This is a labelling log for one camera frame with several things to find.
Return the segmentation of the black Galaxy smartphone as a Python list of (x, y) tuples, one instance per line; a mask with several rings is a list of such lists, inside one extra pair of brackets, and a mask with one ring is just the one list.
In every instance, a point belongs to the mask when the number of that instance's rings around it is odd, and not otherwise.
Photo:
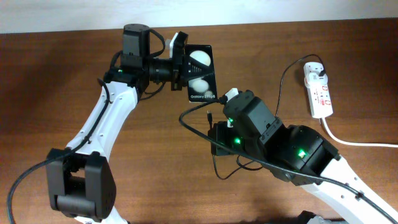
[(218, 97), (213, 51), (210, 45), (188, 44), (187, 93), (191, 103), (204, 103)]

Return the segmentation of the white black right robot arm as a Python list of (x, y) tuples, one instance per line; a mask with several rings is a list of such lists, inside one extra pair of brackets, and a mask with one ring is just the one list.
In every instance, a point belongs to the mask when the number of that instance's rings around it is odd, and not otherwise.
[(209, 130), (213, 148), (260, 163), (275, 178), (325, 202), (348, 223), (397, 223), (397, 211), (319, 132), (303, 125), (285, 126), (249, 90), (233, 88), (217, 102), (227, 120)]

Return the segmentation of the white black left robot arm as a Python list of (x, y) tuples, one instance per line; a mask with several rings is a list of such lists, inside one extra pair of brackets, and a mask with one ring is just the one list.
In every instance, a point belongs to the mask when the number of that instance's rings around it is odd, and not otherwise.
[(52, 149), (46, 165), (50, 206), (81, 223), (123, 223), (115, 207), (116, 183), (109, 158), (114, 142), (138, 102), (150, 98), (150, 82), (170, 83), (173, 91), (214, 73), (210, 45), (189, 44), (188, 35), (176, 33), (163, 41), (169, 49), (152, 52), (155, 30), (127, 24), (123, 47), (111, 59), (99, 80), (101, 96), (79, 133), (65, 149)]

